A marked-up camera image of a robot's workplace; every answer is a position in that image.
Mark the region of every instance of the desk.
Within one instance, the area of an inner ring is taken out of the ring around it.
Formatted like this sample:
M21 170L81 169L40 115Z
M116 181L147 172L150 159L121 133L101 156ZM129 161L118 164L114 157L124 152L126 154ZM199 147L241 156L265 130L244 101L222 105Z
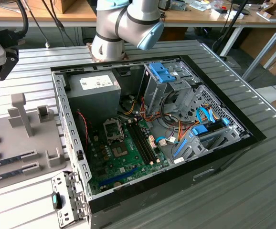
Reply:
M226 1L226 7L230 8L230 3ZM39 21L40 26L54 27L55 23L45 10L40 10L31 7L36 19ZM275 23L269 23L256 14L256 10L249 10L251 15L244 16L242 20L238 20L234 27L229 41L221 52L221 56L226 56L230 51L232 45L240 35L243 28L276 28ZM57 13L57 17L63 22L64 26L69 27L95 27L96 15L91 9L86 0L77 0L72 7L67 10L65 14ZM29 16L31 26L36 26ZM187 6L187 11L169 10L166 12L164 20L167 27L223 27L226 19L214 19L211 16L211 11L206 10L201 12L190 6ZM0 8L0 26L22 26L21 15L10 10Z
M276 228L276 110L197 41L158 42L146 52L131 44L126 44L125 49L132 60L189 55L267 139L225 171L105 229ZM12 93L29 94L26 106L31 109L46 104L57 114L50 67L92 62L89 50L83 46L20 50L19 58L9 77L0 84L0 115L7 112L5 105ZM70 162L65 170L72 170ZM59 229L50 182L57 173L1 188L0 229ZM87 228L85 220L71 226Z

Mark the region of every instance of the power cable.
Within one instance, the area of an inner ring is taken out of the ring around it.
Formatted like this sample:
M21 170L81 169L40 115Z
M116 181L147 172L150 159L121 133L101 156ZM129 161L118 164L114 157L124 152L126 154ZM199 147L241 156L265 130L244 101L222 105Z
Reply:
M18 5L18 8L21 12L22 19L23 19L23 28L22 28L21 31L18 31L17 34L20 35L23 38L23 37L25 37L25 35L27 34L28 29L29 29L28 16L27 16L27 13L25 11L25 8L22 5L21 0L16 0L16 3Z
M272 65L270 65L270 66L268 66L266 69L264 69L264 71L262 71L260 74L258 74L256 77L254 77L253 79L251 79L251 80L249 80L249 81L247 81L248 83L250 83L251 81L253 81L253 80L255 80L255 79L257 79L259 76L261 76L263 73L265 73L267 70L269 70L269 69L271 69L271 68L273 68L273 67L275 67L276 66L276 61L272 64Z
M79 45L81 44L80 43L80 33L79 33L79 27L76 27L76 31L77 31L77 40L78 40L78 43L79 43Z
M39 24L38 24L36 18L34 17L34 15L33 15L33 13L32 13L32 10L30 9L30 7L29 7L27 1L26 1L26 0L23 0L23 2L24 2L24 4L25 4L27 10L28 10L29 13L31 14L33 20L35 21L35 24L37 25L37 27L38 27L39 31L41 32L42 36L45 38L45 40L46 40L46 44L45 44L46 48L49 48L49 47L50 47L50 43L49 43L48 38L46 37L46 35L43 33L41 27L39 26Z
M228 22L229 15L230 15L230 13L231 13L231 11L232 11L232 8L233 8L233 4L230 5L230 9L229 9L229 13L228 13L227 19L226 19L226 21L225 21L225 24L224 24L223 28L221 28L220 34L222 34L223 30L225 29L225 26L226 26L226 24L227 24L227 22ZM221 37L219 37L219 38L212 44L211 50L213 50L214 45L215 45L222 37L223 37L223 35L222 35Z
M232 9L233 9L233 3L230 5L229 13L228 13L227 19L226 19L226 21L225 21L225 24L224 24L223 28L221 28L221 31L220 31L221 34L224 32L225 26L226 26L226 24L227 24L227 22L228 22L229 15L230 15Z
M56 19L54 18L53 14L51 13L51 11L49 10L49 7L47 6L46 2L44 0L42 0L42 3L43 5L45 6L46 10L48 11L48 13L50 14L50 16L52 17L52 19L54 20L55 24L56 24L56 27L58 28L59 32L60 32L60 35L61 35L61 38L62 38L62 42L63 42L63 45L64 47L66 47L66 44L65 44L65 41L64 41L64 37L63 37L63 33L56 21Z
M50 5L51 5L51 9L52 9L53 15L54 15L54 17L55 17L55 20L56 20L58 26L59 26L59 27L61 28L61 30L64 32L64 34L66 35L66 37L71 41L72 45L75 46L74 42L72 41L72 39L71 39L71 38L69 37L69 35L67 34L64 25L62 24L62 22L61 22L60 20L58 20L58 18L57 18L57 16L56 16L56 13L55 13L55 9L54 9L52 0L50 0Z
M73 27L73 29L74 29L75 42L76 42L77 46L79 46L79 43L78 43L77 38L76 38L76 29L75 29L75 27Z

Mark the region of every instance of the blue latch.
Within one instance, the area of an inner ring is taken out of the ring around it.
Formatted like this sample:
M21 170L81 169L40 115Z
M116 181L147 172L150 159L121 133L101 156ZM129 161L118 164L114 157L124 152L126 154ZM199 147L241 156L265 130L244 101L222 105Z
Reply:
M227 118L223 118L222 121L225 125L229 125L229 120Z
M176 80L174 76L171 76L168 69L165 68L162 63L150 63L149 67L161 83L173 82Z
M198 125L192 128L192 132L195 136L207 132L207 129L204 125Z

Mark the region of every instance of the sticker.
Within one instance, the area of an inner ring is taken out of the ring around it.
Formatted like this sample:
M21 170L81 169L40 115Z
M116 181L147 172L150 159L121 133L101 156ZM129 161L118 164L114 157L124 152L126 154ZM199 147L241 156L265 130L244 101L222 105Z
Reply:
M113 82L111 82L108 75L82 78L80 79L80 83L83 90L89 90L89 89L107 87L107 86L113 85Z
M184 161L184 158L180 157L180 158L177 158L176 160L174 160L174 163L177 164L177 163L182 162L182 161Z
M172 73L170 73L170 75L171 75L171 76L177 76L177 75L178 75L178 73L176 73L176 72L172 72Z

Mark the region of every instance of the motherboard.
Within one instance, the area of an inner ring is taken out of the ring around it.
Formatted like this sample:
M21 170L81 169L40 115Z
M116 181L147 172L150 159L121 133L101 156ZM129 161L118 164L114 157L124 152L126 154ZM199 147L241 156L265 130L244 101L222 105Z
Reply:
M121 131L110 123L89 131L91 143L86 157L93 171L90 187L94 195L169 166L163 152L152 144L152 134L144 120L120 127Z

